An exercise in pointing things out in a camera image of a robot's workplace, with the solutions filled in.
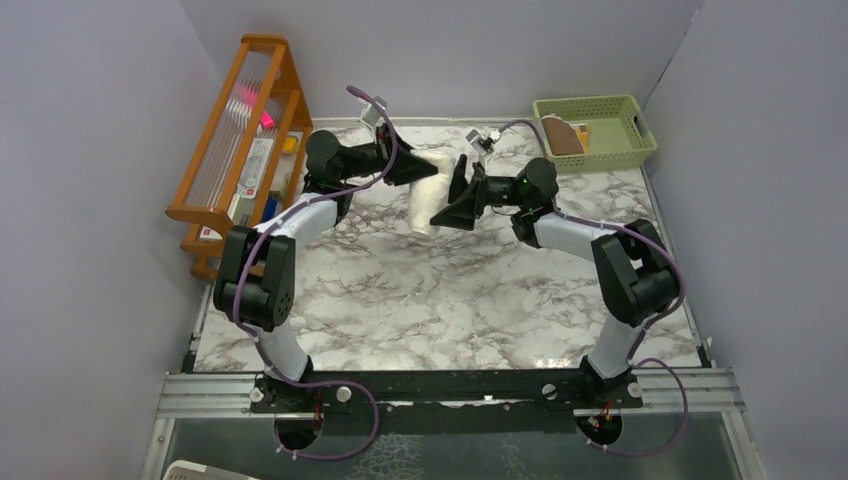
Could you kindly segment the cream white towel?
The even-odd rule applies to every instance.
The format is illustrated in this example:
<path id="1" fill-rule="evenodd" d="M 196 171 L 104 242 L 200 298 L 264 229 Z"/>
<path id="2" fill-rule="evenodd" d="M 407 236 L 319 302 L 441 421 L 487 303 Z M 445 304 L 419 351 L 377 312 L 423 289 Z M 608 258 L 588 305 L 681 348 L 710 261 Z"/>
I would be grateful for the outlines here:
<path id="1" fill-rule="evenodd" d="M 413 150 L 412 154 L 435 166 L 436 173 L 410 184 L 406 222 L 414 234 L 433 238 L 439 227 L 431 219 L 448 204 L 456 158 L 438 150 Z"/>

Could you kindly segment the yellow brown bear towel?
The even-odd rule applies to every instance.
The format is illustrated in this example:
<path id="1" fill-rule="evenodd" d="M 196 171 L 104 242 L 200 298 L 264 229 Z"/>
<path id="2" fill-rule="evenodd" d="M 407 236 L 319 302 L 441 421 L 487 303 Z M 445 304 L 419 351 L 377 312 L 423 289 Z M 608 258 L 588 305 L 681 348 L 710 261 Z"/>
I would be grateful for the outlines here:
<path id="1" fill-rule="evenodd" d="M 550 153 L 554 156 L 586 154 L 589 150 L 590 128 L 585 123 L 572 123 L 558 115 L 541 118 Z"/>

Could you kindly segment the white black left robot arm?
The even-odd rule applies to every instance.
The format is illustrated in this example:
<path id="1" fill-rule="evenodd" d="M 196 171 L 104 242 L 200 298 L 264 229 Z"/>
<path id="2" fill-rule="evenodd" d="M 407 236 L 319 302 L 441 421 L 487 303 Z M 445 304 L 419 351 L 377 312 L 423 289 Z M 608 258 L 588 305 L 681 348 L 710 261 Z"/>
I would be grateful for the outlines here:
<path id="1" fill-rule="evenodd" d="M 425 230 L 417 216 L 445 199 L 453 169 L 450 155 L 415 149 L 387 126 L 375 129 L 373 142 L 356 146 L 320 130 L 309 136 L 305 151 L 300 200 L 266 222 L 229 231 L 213 290 L 215 308 L 253 341 L 277 398 L 294 411 L 310 405 L 315 387 L 306 377 L 312 361 L 288 322 L 298 249 L 347 215 L 354 177 L 409 186 L 411 227 Z"/>

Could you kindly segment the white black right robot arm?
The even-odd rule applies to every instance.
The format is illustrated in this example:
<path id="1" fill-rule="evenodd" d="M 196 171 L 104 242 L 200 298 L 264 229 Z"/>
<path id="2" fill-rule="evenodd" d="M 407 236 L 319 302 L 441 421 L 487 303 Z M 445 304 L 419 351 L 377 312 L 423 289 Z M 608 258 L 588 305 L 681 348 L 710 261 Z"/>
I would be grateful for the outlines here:
<path id="1" fill-rule="evenodd" d="M 447 203 L 430 215 L 431 225 L 471 231 L 486 208 L 512 207 L 511 228 L 519 242 L 594 264 L 608 315 L 581 359 L 574 390 L 585 404 L 604 405 L 629 375 L 645 330 L 680 306 L 684 284 L 678 267 L 647 220 L 602 223 L 559 210 L 557 172 L 547 159 L 530 160 L 513 177 L 491 176 L 480 163 L 467 177 L 466 162 L 460 158 Z"/>

